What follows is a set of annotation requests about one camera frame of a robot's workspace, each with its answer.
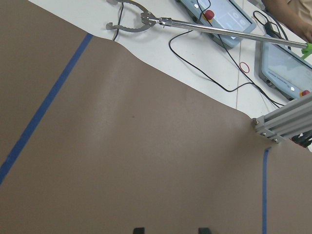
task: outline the lab clamp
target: lab clamp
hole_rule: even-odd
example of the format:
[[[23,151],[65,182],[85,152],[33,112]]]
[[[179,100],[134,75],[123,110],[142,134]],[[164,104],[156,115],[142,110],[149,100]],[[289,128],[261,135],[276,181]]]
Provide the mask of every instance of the lab clamp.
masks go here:
[[[312,44],[289,41],[285,39],[271,38],[267,36],[243,33],[235,30],[220,29],[209,27],[201,24],[189,23],[174,20],[171,18],[157,18],[145,7],[132,0],[107,0],[110,3],[129,3],[137,6],[141,13],[141,21],[143,26],[140,28],[128,28],[122,25],[113,25],[108,23],[108,30],[119,29],[126,32],[143,32],[153,27],[155,24],[162,26],[183,28],[196,30],[204,33],[212,33],[219,35],[227,35],[232,37],[240,37],[262,42],[270,42],[272,44],[286,45],[301,48],[302,58],[307,58],[312,54]],[[305,95],[300,99],[296,99],[287,105],[268,113],[267,115],[253,119],[256,132],[265,136],[272,141],[279,143],[291,138],[295,143],[307,147],[312,143],[312,94]]]

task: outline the blue line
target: blue line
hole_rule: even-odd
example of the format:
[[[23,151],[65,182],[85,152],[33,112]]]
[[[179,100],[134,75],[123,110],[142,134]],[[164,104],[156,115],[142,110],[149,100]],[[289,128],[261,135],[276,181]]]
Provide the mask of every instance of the blue line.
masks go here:
[[[35,131],[36,127],[40,123],[42,117],[48,110],[49,106],[53,102],[54,98],[60,91],[62,85],[67,80],[69,74],[71,73],[72,69],[76,65],[77,61],[79,60],[80,56],[82,55],[85,48],[88,46],[89,42],[91,41],[93,35],[87,34],[85,38],[83,39],[82,43],[66,65],[65,69],[63,70],[62,74],[59,76],[58,80],[55,82],[54,86],[50,90],[47,97],[42,102],[41,106],[36,111],[33,118],[30,120],[29,124],[25,128],[24,132],[20,136],[19,140],[16,142],[15,146],[9,153],[8,157],[6,158],[5,162],[0,167],[0,185],[2,184],[4,178],[9,173],[11,167],[13,166],[14,162],[20,155],[21,151],[27,144],[28,140],[30,139],[31,135]]]
[[[262,171],[262,234],[267,234],[267,166],[268,155],[271,148],[264,152],[263,171]]]

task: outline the white surface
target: white surface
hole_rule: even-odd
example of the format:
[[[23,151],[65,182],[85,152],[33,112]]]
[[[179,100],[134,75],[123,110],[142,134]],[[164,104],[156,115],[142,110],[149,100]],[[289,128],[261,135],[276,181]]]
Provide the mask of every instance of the white surface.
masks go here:
[[[50,11],[64,20],[80,27],[81,29],[102,38],[112,39],[114,31],[106,30],[109,22],[117,24],[120,3],[111,5],[106,0],[30,0],[34,4]],[[175,0],[136,0],[156,17],[171,17],[175,20],[189,21],[186,10]],[[248,15],[257,8],[246,0],[236,0]],[[126,4],[121,24],[128,27],[140,27],[138,8]],[[244,86],[232,93],[221,90],[217,85],[207,80],[194,68],[186,65],[178,59],[168,47],[168,41],[173,36],[185,32],[183,29],[162,28],[154,26],[143,33],[120,32],[117,42],[125,46],[136,57],[145,63],[173,76],[174,78],[190,85],[198,91],[230,106],[236,108],[250,117],[259,117],[275,109],[251,85]],[[253,33],[263,35],[260,27]],[[287,30],[292,40],[302,41],[296,35]],[[230,50],[235,61],[243,61],[250,67],[248,75],[254,80],[272,99],[286,103],[287,100],[277,91],[269,88],[254,72],[255,45],[252,40],[244,39],[241,45]],[[174,49],[185,59],[194,63],[204,72],[227,89],[233,89],[238,84],[246,82],[246,78],[230,61],[224,49],[214,43],[206,34],[191,32],[173,42]]]

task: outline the metal rod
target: metal rod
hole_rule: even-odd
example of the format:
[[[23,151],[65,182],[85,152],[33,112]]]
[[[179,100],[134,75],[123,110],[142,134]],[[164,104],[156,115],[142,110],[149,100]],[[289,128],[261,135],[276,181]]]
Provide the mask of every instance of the metal rod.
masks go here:
[[[221,35],[227,35],[227,36],[232,36],[232,37],[247,38],[247,39],[257,40],[257,41],[265,41],[265,42],[270,42],[272,44],[292,46],[292,47],[301,48],[301,49],[307,48],[306,43],[300,43],[296,41],[289,41],[289,40],[277,39],[277,38],[270,38],[266,36],[260,36],[260,35],[251,34],[251,33],[242,33],[239,31],[222,29],[222,28],[214,28],[214,27],[209,27],[209,26],[205,26],[201,24],[178,21],[178,20],[174,20],[171,18],[155,18],[155,19],[149,18],[147,20],[159,23],[164,26],[196,30],[196,31],[204,32],[204,33],[214,33],[214,34],[221,34]]]

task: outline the green clamp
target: green clamp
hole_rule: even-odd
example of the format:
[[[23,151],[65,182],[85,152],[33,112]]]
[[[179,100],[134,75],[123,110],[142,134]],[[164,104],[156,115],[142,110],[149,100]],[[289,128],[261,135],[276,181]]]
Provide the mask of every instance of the green clamp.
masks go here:
[[[306,59],[310,54],[312,54],[312,44],[307,43],[307,47],[302,49],[301,52],[303,53],[302,59]]]

